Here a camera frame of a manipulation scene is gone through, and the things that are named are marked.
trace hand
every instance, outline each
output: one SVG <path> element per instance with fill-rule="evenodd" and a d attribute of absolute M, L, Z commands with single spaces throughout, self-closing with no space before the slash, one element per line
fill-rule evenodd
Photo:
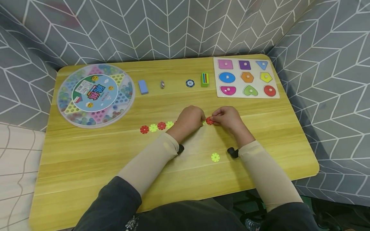
<path fill-rule="evenodd" d="M 256 139 L 243 123 L 239 112 L 231 106 L 223 106 L 212 113 L 211 120 L 214 125 L 221 125 L 234 135 L 239 148 Z"/>
<path fill-rule="evenodd" d="M 167 130 L 167 133 L 180 144 L 187 136 L 202 127 L 202 121 L 205 120 L 206 116 L 202 109 L 189 106 L 182 110 L 176 123 Z"/>

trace blue poker chip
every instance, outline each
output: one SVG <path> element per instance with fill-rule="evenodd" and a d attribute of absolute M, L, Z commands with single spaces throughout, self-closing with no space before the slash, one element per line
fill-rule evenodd
<path fill-rule="evenodd" d="M 188 86 L 190 88 L 192 88 L 194 86 L 194 84 L 195 84 L 194 81 L 191 80 L 191 79 L 189 79 L 189 80 L 186 81 L 186 86 Z"/>

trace pink semicircle puzzle piece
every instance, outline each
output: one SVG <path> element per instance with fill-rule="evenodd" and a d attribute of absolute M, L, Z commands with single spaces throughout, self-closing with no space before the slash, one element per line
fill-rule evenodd
<path fill-rule="evenodd" d="M 236 87 L 234 87 L 234 86 L 221 86 L 220 90 L 225 95 L 233 95 L 236 92 Z"/>

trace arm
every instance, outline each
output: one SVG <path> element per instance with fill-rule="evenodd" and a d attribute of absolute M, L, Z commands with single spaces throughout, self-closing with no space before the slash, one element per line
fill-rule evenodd
<path fill-rule="evenodd" d="M 141 205 L 147 191 L 169 160 L 177 155 L 179 143 L 203 126 L 204 112 L 185 108 L 174 126 L 134 157 L 98 195 L 74 231 L 122 230 Z"/>
<path fill-rule="evenodd" d="M 239 157 L 265 203 L 267 212 L 286 203 L 302 202 L 289 177 L 254 139 L 235 108 L 221 107 L 212 114 L 211 120 L 234 135 L 240 148 Z"/>

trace red circle puzzle piece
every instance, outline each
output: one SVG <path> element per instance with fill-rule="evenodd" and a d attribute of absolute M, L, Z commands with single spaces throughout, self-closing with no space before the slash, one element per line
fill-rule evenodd
<path fill-rule="evenodd" d="M 263 91 L 265 92 L 265 94 L 267 96 L 270 96 L 270 97 L 273 97 L 276 95 L 276 90 L 274 87 L 270 86 L 270 85 L 266 85 L 263 87 Z"/>

